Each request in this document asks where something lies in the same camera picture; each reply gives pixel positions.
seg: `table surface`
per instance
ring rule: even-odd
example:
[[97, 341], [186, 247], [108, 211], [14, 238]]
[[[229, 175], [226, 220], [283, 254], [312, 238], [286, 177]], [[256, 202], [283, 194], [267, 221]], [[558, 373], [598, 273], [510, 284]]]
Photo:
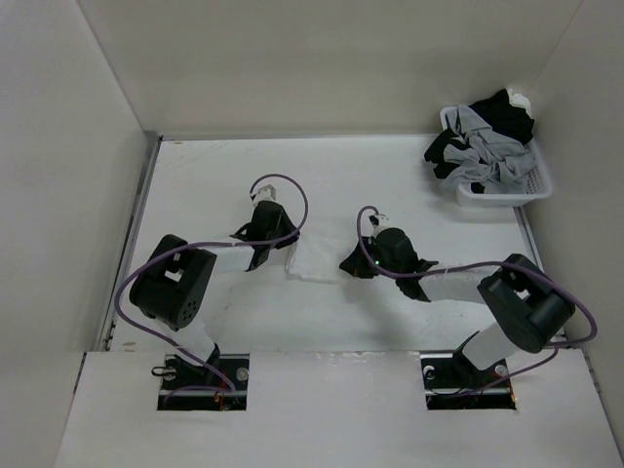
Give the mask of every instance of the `table surface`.
[[[527, 254], [514, 211], [457, 205], [443, 193], [422, 155], [432, 136], [350, 136], [224, 141], [166, 141], [156, 161], [132, 257], [143, 264], [169, 233], [189, 242], [218, 240], [251, 218], [251, 183], [267, 173], [294, 177], [310, 200], [310, 231], [331, 224], [336, 242], [355, 247], [355, 216], [377, 205], [405, 229], [420, 256], [446, 264]], [[302, 215], [296, 190], [271, 181], [293, 222]], [[318, 284], [289, 279], [287, 252], [250, 273], [216, 275], [200, 314], [223, 352], [450, 349], [489, 325], [481, 305], [422, 303], [383, 278]], [[149, 320], [124, 300], [125, 310]], [[117, 321], [111, 350], [163, 350]]]
[[514, 378], [517, 410], [427, 410], [413, 352], [259, 352], [246, 411], [156, 411], [162, 359], [89, 354], [57, 468], [622, 466], [578, 350]]

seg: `white plastic basket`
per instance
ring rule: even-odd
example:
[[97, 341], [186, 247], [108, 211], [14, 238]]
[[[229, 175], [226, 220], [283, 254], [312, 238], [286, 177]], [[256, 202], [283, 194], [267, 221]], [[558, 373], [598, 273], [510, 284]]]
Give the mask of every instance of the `white plastic basket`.
[[[445, 107], [440, 112], [443, 130], [447, 129], [447, 114], [454, 107]], [[457, 186], [455, 195], [459, 205], [467, 207], [521, 207], [525, 203], [538, 198], [548, 198], [553, 194], [553, 182], [548, 175], [542, 153], [537, 147], [535, 138], [528, 143], [528, 149], [535, 155], [536, 167], [528, 173], [526, 193], [514, 194], [486, 194], [474, 193], [470, 190], [470, 183]]]

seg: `white fabric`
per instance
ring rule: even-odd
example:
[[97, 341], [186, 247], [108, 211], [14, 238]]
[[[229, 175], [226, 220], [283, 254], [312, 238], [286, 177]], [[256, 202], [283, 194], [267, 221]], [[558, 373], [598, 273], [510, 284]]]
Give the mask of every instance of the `white fabric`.
[[338, 265], [357, 244], [353, 220], [309, 219], [292, 247], [286, 264], [291, 279], [322, 284], [342, 284], [350, 276]]

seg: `wall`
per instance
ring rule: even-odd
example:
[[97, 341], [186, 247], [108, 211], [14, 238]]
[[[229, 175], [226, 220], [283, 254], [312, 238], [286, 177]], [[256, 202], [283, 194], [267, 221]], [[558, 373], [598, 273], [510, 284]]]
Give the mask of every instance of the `wall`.
[[0, 0], [0, 453], [53, 466], [145, 151], [73, 0]]
[[[530, 94], [555, 194], [531, 204], [546, 270], [594, 311], [587, 346], [624, 445], [624, 1], [585, 0]], [[577, 318], [575, 335], [586, 331]]]
[[580, 0], [81, 0], [141, 125], [163, 133], [434, 132], [526, 92]]

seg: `black garment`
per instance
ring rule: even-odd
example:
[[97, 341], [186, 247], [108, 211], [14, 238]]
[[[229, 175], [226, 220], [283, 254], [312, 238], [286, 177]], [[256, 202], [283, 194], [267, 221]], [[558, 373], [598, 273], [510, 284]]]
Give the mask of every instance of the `black garment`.
[[524, 109], [509, 103], [507, 90], [501, 90], [487, 99], [478, 100], [470, 108], [488, 122], [498, 134], [516, 139], [522, 144], [527, 144], [533, 139], [532, 130], [535, 121], [528, 117]]

